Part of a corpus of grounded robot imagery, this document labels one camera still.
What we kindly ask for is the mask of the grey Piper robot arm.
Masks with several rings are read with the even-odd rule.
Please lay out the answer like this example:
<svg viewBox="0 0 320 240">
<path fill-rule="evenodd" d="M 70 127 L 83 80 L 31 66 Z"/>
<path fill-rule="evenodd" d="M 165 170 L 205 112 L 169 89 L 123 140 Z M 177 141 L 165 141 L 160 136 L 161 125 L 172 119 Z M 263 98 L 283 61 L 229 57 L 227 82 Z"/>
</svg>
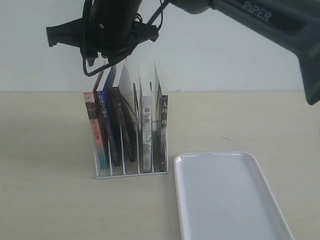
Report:
<svg viewBox="0 0 320 240">
<path fill-rule="evenodd" d="M 85 76 L 118 64 L 146 41 L 155 42 L 156 19 L 172 5 L 198 15 L 218 11 L 293 53 L 299 62 L 309 105 L 320 100 L 320 3 L 317 0 L 162 0 L 147 22 L 139 0 L 86 0 L 80 18 L 46 27 L 49 47 L 79 49 Z"/>
</svg>

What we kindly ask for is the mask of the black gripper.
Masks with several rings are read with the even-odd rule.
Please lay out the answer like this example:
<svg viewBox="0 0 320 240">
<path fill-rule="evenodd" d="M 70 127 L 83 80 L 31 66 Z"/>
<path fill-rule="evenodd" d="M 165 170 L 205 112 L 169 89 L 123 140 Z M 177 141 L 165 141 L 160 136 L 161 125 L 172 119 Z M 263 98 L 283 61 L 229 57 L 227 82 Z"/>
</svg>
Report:
<svg viewBox="0 0 320 240">
<path fill-rule="evenodd" d="M 140 0 L 86 0 L 82 18 L 45 28 L 48 46 L 80 48 L 83 59 L 97 58 L 96 52 L 101 52 L 108 60 L 123 60 L 128 54 L 119 50 L 129 38 L 139 45 L 159 37 L 156 25 L 134 22 L 140 5 Z"/>
</svg>

